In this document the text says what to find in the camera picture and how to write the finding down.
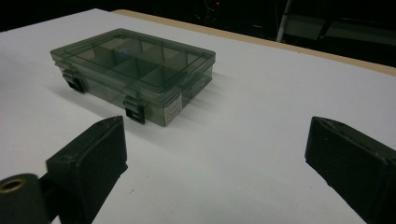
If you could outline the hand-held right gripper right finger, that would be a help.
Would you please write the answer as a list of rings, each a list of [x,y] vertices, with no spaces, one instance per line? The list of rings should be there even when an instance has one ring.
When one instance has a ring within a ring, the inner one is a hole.
[[[313,117],[304,157],[367,224],[396,224],[396,150],[342,122]]]

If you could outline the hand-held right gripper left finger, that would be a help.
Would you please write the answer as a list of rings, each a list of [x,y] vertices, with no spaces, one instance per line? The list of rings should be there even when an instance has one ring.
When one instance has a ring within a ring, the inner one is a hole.
[[[49,218],[92,224],[127,170],[123,117],[100,120],[46,160],[40,179]]]

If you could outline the grey transparent compartment box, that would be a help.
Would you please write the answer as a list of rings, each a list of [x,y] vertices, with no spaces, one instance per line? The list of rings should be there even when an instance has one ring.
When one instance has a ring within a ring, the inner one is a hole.
[[[168,126],[211,80],[216,53],[116,29],[50,52],[70,88]]]

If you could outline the white metal stand pole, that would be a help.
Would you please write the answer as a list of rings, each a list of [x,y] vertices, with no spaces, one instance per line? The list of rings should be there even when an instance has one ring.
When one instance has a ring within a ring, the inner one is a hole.
[[[285,34],[286,24],[290,13],[291,4],[292,4],[292,0],[287,0],[287,3],[285,5],[285,10],[282,14],[281,21],[277,30],[276,42],[278,43],[282,42],[283,35]]]

